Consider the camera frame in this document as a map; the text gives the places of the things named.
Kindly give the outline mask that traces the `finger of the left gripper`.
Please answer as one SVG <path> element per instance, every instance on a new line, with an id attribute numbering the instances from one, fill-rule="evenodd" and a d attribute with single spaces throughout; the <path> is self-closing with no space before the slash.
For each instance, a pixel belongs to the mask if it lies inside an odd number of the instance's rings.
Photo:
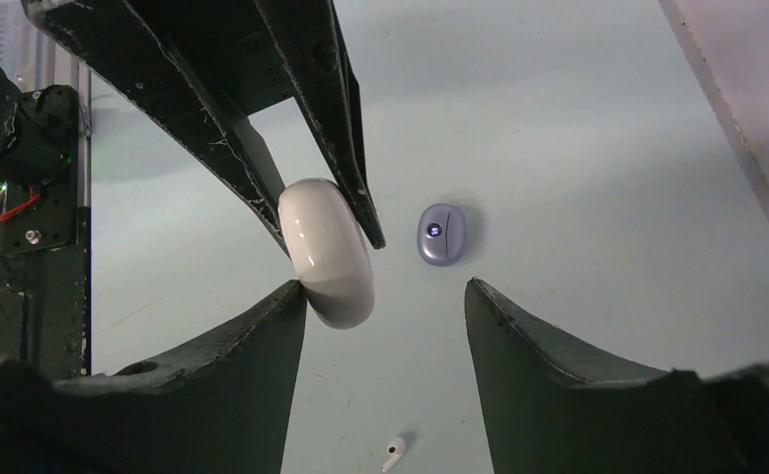
<path id="1" fill-rule="evenodd" d="M 28 20 L 117 90 L 224 184 L 279 248 L 284 183 L 267 146 L 133 1 L 25 1 Z"/>
<path id="2" fill-rule="evenodd" d="M 368 185 L 361 103 L 332 1 L 257 1 L 293 97 L 372 248 L 386 246 Z"/>

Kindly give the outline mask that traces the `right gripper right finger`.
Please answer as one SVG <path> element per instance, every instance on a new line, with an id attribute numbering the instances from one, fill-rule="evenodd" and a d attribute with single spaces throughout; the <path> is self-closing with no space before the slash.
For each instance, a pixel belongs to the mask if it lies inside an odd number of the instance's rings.
<path id="1" fill-rule="evenodd" d="M 633 362 L 485 281 L 467 337 L 498 473 L 769 473 L 769 363 L 713 377 Z"/>

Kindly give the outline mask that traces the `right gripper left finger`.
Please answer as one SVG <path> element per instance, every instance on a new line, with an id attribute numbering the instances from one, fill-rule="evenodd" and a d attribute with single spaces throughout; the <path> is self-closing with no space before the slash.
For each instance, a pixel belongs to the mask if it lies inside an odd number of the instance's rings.
<path id="1" fill-rule="evenodd" d="M 53 381 L 0 358 L 0 473 L 277 473 L 305 333 L 290 280 L 113 375 Z"/>

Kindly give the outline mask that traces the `white earbud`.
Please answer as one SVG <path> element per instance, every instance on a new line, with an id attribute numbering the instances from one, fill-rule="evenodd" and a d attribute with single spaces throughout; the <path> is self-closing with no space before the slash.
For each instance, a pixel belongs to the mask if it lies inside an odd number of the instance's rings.
<path id="1" fill-rule="evenodd" d="M 387 459 L 381 466 L 382 473 L 389 473 L 403 458 L 407 444 L 401 436 L 394 437 L 387 445 Z"/>

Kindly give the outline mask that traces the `white charging case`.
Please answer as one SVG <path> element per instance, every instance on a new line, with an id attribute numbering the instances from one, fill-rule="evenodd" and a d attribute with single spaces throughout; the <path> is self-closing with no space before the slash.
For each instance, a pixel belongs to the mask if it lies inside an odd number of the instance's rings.
<path id="1" fill-rule="evenodd" d="M 305 179 L 278 201 L 280 229 L 309 304 L 328 327 L 364 323 L 375 305 L 373 270 L 362 232 L 336 184 Z"/>

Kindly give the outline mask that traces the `purple charging case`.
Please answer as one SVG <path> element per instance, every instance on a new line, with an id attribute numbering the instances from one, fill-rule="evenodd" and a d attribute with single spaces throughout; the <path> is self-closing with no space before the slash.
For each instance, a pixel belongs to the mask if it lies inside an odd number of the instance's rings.
<path id="1" fill-rule="evenodd" d="M 435 267 L 448 267 L 465 254 L 466 220 L 462 211 L 449 203 L 436 203 L 420 216 L 417 246 L 422 259 Z"/>

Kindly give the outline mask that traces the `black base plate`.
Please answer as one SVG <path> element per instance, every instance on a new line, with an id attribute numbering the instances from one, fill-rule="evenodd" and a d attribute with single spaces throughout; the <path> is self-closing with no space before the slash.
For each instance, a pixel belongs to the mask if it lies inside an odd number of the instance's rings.
<path id="1" fill-rule="evenodd" d="M 18 93 L 0 158 L 0 357 L 66 380 L 91 371 L 90 206 L 70 86 Z"/>

